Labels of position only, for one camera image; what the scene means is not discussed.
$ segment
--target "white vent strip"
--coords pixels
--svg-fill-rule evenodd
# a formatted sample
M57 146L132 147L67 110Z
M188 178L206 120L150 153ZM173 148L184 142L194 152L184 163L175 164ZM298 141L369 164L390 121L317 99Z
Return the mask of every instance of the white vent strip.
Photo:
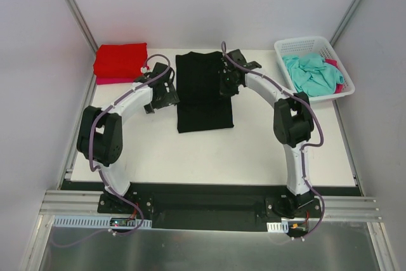
M266 228L269 233L288 233L289 225L287 221L282 222L268 222Z
M110 226L111 217L108 216L56 216L53 226L64 228L132 228L138 225L141 220L131 220L125 227ZM140 228L152 228L151 220L144 220Z

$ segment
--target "turquoise cloth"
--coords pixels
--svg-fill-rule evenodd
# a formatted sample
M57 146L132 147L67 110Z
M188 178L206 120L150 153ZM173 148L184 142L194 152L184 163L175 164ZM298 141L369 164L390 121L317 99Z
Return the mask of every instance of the turquoise cloth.
M308 96L332 95L337 84L344 84L340 70L326 63L319 54L286 55L282 59L298 92L303 91Z

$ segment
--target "black cloth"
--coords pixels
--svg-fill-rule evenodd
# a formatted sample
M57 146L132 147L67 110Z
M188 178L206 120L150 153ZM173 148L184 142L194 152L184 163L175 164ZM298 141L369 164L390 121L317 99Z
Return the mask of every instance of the black cloth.
M231 98L220 96L221 52L176 55L178 131L232 128Z

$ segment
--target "white wall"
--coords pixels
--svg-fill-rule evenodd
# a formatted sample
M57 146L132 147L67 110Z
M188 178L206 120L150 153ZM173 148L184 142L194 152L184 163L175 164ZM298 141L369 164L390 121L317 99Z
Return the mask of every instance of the white wall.
M0 270L55 187L93 54L64 0L0 0Z
M76 0L98 44L273 49L278 39L331 38L352 0Z
M336 45L355 83L339 101L357 171L406 266L406 0L365 0Z

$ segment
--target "white laundry basket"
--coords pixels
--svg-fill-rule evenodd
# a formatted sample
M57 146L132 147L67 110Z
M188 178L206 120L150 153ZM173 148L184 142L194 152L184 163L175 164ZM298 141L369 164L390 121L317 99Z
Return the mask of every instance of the white laundry basket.
M329 41L326 38L321 36L310 36L310 37L300 37L300 38L291 38L284 39L283 41L277 41L275 43L275 51L277 52L277 61L279 68L282 71L282 74L285 77L287 86L289 89L296 92L296 89L293 85L292 79L287 71L285 63L282 59L285 55L299 55L304 56L308 53L318 53L324 58L330 58L336 60L338 64L338 69L344 76L343 90L340 93L334 93L333 95L324 95L311 97L311 103L322 102L326 100L335 100L346 95L352 95L355 91L354 84L350 79L347 71L345 70L343 64L338 58L336 52L333 50Z

